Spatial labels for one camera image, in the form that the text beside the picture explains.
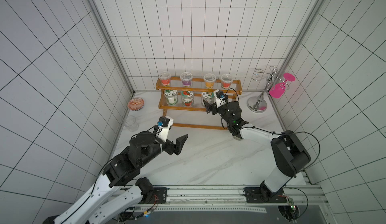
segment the metal corner post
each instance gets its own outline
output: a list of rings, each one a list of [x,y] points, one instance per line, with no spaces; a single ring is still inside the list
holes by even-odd
[[[311,12],[307,16],[306,21],[304,22],[302,28],[300,29],[299,34],[295,39],[295,42],[292,44],[289,52],[287,53],[287,56],[284,58],[284,62],[278,71],[279,74],[284,73],[285,70],[287,69],[288,65],[290,64],[290,61],[292,60],[292,57],[295,55],[297,49],[302,43],[304,37],[306,36],[308,30],[310,29],[312,23],[314,22],[317,14],[319,13],[325,1],[326,0],[316,0],[315,4],[312,7]]]
[[[132,98],[133,95],[134,95],[134,89],[133,89],[133,87],[132,87],[132,85],[131,85],[131,83],[130,83],[128,77],[127,77],[127,74],[126,74],[125,69],[123,68],[122,62],[121,62],[121,60],[120,60],[120,58],[119,58],[119,56],[118,56],[118,54],[117,54],[117,50],[115,49],[114,44],[113,44],[113,42],[111,41],[111,38],[110,38],[110,36],[109,36],[109,34],[108,34],[108,32],[107,32],[107,28],[106,28],[106,26],[105,26],[105,23],[104,23],[103,20],[102,20],[102,17],[101,17],[101,15],[100,15],[100,13],[99,13],[98,7],[97,7],[97,5],[95,4],[95,1],[94,1],[94,0],[87,0],[87,1],[88,1],[88,4],[89,4],[89,6],[90,6],[90,8],[91,8],[91,11],[92,11],[92,13],[93,13],[95,19],[96,19],[96,22],[97,22],[97,24],[98,24],[98,26],[99,26],[99,28],[100,28],[102,34],[103,34],[103,37],[104,37],[104,39],[105,39],[105,42],[107,43],[107,46],[109,47],[111,53],[113,54],[114,60],[115,60],[116,63],[118,64],[118,66],[119,66],[119,68],[120,68],[120,71],[121,71],[121,73],[122,73],[123,76],[124,76],[124,79],[125,79],[125,81],[126,81],[128,87],[129,87],[130,98]]]

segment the wooden shelf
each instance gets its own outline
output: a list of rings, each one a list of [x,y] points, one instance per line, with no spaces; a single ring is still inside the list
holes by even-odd
[[[241,81],[240,80],[234,80],[230,84],[230,88],[234,88],[236,90],[237,94],[241,94],[242,93]],[[170,85],[169,86],[163,86],[162,83],[161,83],[161,80],[158,79],[157,80],[157,84],[156,84],[156,89],[157,90],[159,90],[159,89],[162,89],[162,90],[166,90],[166,89],[170,89],[170,90],[190,90],[190,91],[200,91],[200,92],[203,92],[203,91],[215,91],[217,89],[220,89],[223,92],[227,91],[227,89],[224,89],[224,88],[221,87],[221,80],[216,80],[216,82],[213,85],[213,88],[206,88],[205,87],[204,79],[202,79],[202,78],[193,78],[192,79],[192,84],[190,85],[190,87],[186,87],[186,86],[182,85],[181,79],[179,77],[171,77]],[[235,92],[231,89],[231,90],[228,91],[228,93],[234,94]]]
[[[235,98],[233,95],[230,95],[228,97],[230,99]],[[193,104],[191,106],[185,106],[182,103],[181,92],[178,92],[178,102],[175,105],[168,105],[165,95],[162,94],[161,99],[159,100],[158,108],[159,109],[173,109],[173,110],[187,110],[187,111],[201,111],[201,112],[206,111],[205,107],[202,105],[200,93],[194,94],[194,101],[193,101]]]
[[[228,98],[235,99],[237,97],[237,94],[242,93],[241,89],[241,82],[240,80],[235,80],[230,84],[230,88],[234,88],[236,91],[229,90],[228,91]],[[216,82],[213,85],[213,88],[206,88],[204,79],[202,78],[193,78],[192,84],[190,87],[186,87],[182,85],[181,79],[179,77],[171,77],[170,85],[169,86],[163,86],[161,81],[158,79],[156,84],[156,89],[161,89],[161,99],[159,100],[158,108],[163,109],[163,116],[166,116],[168,109],[173,110],[187,110],[187,111],[200,111],[200,112],[206,112],[205,107],[202,104],[201,100],[201,93],[203,91],[209,91],[213,92],[217,89],[222,90],[223,92],[226,92],[227,89],[223,89],[221,87],[221,80],[216,80]],[[166,101],[166,97],[164,95],[165,90],[177,90],[178,91],[178,103],[175,105],[168,105]],[[186,91],[195,91],[197,93],[194,94],[194,102],[191,106],[185,106],[181,100],[181,92],[182,90]],[[173,126],[176,127],[194,127],[194,128],[201,128],[201,129],[218,129],[218,130],[227,130],[227,128],[223,128],[221,126],[210,126],[210,125],[195,125],[195,124],[179,124],[174,122]]]

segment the glass jar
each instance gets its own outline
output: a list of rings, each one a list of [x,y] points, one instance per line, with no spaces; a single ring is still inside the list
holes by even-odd
[[[191,106],[194,102],[194,92],[193,91],[181,91],[181,100],[185,106]]]
[[[178,103],[178,94],[177,90],[165,90],[164,95],[166,97],[166,102],[168,105],[175,105]]]
[[[204,101],[207,101],[209,104],[214,103],[216,99],[213,92],[203,91],[201,94],[201,103],[205,107]]]

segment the white marble surface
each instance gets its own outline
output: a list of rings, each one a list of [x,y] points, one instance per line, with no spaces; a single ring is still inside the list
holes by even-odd
[[[139,129],[133,133],[123,127],[114,155],[129,145],[133,134],[157,123],[162,116],[162,110],[158,109],[160,94],[159,91],[136,93],[136,97],[145,101],[144,107],[128,114],[137,118]],[[267,97],[268,109],[264,113],[253,113],[246,106],[247,99],[258,94],[245,92],[239,96],[242,118],[258,127],[282,131]],[[177,123],[221,125],[218,114],[169,110],[167,115]],[[180,155],[160,154],[141,169],[138,177],[147,177],[153,185],[259,185],[276,166],[270,147],[250,140],[237,141],[228,130],[173,126],[168,139],[175,142],[177,137],[185,134],[189,137]],[[305,185],[305,181],[298,174],[288,184]]]

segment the container lid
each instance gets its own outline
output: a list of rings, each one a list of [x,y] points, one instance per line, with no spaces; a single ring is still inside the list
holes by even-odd
[[[205,74],[204,81],[205,82],[215,82],[216,81],[216,76],[214,74],[212,74],[212,73]]]
[[[177,90],[169,90],[169,89],[167,89],[167,90],[164,91],[164,94],[165,94],[165,96],[172,97],[172,96],[177,94]]]
[[[166,79],[169,79],[171,77],[171,73],[170,72],[161,72],[159,75],[158,75],[158,78],[160,80],[166,80]]]
[[[232,75],[224,74],[224,75],[221,76],[221,81],[223,81],[223,82],[232,82],[233,81],[233,77],[232,77]]]
[[[203,91],[202,97],[205,99],[212,99],[212,98],[214,98],[214,95],[213,95],[213,92]]]
[[[190,98],[194,96],[194,91],[181,91],[181,97],[183,98]]]
[[[181,80],[191,80],[193,75],[190,72],[182,72],[180,78]]]

